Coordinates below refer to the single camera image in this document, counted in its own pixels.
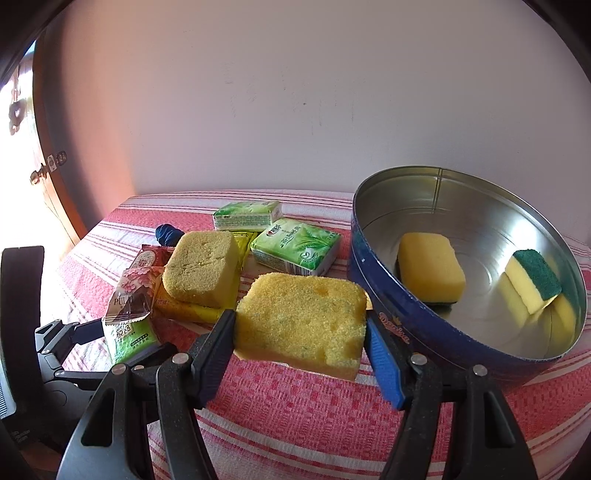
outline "green tissue pack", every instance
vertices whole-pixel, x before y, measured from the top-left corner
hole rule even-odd
[[[213,226],[231,232],[262,232],[282,216],[281,203],[276,200],[235,202],[213,214]]]
[[[281,218],[251,243],[256,260],[292,275],[324,275],[336,259],[341,236],[323,228]]]

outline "snack wrapper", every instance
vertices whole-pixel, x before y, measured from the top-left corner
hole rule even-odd
[[[150,324],[150,313],[172,250],[142,245],[131,266],[123,271],[103,317],[103,331],[114,364],[160,344]]]
[[[248,258],[250,244],[256,238],[257,233],[232,232],[232,235],[238,244],[238,267],[232,279],[232,284],[228,290],[228,296],[226,297],[223,308],[213,309],[196,303],[176,300],[168,294],[164,285],[160,285],[156,293],[154,308],[163,316],[172,320],[203,323],[215,323],[225,309],[235,308],[238,289],[240,288],[240,273]]]

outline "white wall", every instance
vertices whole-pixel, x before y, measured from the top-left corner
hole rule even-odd
[[[59,28],[64,143],[125,177],[105,204],[433,164],[591,236],[591,85],[520,1],[84,0]]]

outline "candy wrapper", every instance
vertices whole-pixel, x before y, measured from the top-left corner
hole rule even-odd
[[[103,331],[113,363],[125,362],[160,342],[150,324],[154,293],[160,285],[171,248],[142,245],[123,271],[103,318]]]

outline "table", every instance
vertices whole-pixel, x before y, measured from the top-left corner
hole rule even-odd
[[[236,200],[277,199],[286,216],[338,231],[343,245],[329,271],[346,278],[352,194],[296,190],[225,190],[132,197],[116,208],[71,251],[58,268],[59,318],[87,322],[101,317],[119,280],[142,244],[156,244],[162,223],[184,230],[213,229],[211,214]],[[566,238],[591,294],[591,249]],[[249,259],[242,297],[262,268]],[[158,319],[163,341],[187,349],[198,333]],[[78,346],[64,367],[107,370],[104,339]],[[591,429],[591,319],[579,343],[548,371],[508,396],[528,441],[541,480],[558,478]],[[428,477],[441,478],[451,405],[442,407]],[[392,448],[401,420],[382,399],[366,357],[355,382],[269,362],[233,357],[219,392],[197,418],[220,479],[371,479]],[[148,426],[158,478],[170,478],[158,422]]]

